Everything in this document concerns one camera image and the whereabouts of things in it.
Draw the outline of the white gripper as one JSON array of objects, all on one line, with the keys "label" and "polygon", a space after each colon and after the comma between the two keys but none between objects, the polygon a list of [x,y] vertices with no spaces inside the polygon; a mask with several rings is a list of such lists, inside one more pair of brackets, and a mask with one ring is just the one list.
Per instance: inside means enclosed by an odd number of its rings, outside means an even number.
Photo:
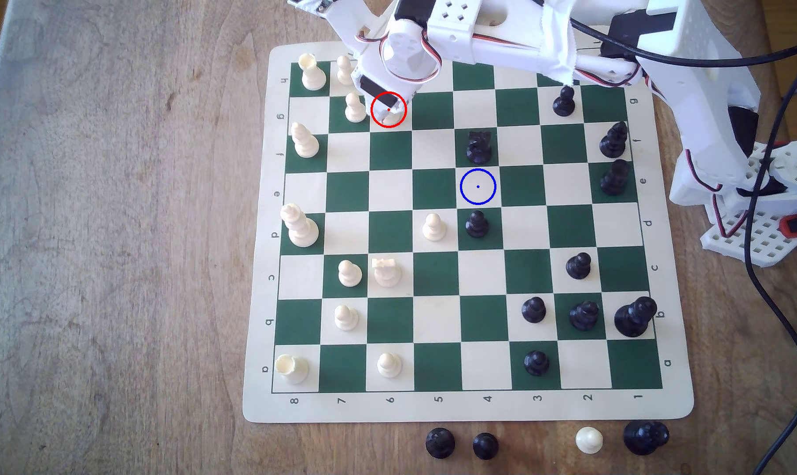
[{"label": "white gripper", "polygon": [[405,112],[421,85],[441,69],[425,31],[412,19],[391,18],[381,37],[360,31],[355,39],[361,49],[352,81],[371,112]]}]

